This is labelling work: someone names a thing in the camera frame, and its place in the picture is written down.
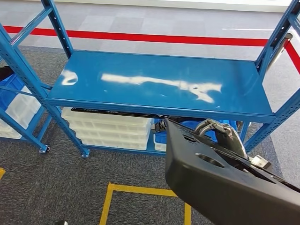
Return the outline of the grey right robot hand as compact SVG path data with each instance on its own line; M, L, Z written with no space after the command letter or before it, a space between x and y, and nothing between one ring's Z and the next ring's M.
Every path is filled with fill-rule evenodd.
M194 132L198 136L204 136L207 131L210 130L215 132L219 145L234 152L240 157L248 159L238 133L229 124L207 119L197 124Z

